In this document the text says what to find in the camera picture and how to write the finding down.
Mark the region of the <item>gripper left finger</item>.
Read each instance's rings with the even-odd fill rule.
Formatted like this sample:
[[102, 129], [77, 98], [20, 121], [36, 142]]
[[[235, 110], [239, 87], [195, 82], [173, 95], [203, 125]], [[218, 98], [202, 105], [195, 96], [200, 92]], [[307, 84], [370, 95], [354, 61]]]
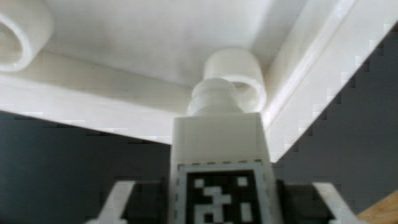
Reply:
[[163, 224], [163, 183], [116, 181], [97, 216], [84, 224]]

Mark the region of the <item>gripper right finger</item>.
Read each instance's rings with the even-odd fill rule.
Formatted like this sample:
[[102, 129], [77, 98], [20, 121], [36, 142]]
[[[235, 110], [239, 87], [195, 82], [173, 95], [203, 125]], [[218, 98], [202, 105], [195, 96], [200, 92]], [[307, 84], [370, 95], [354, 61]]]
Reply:
[[331, 183], [276, 182], [283, 224], [367, 224], [347, 207]]

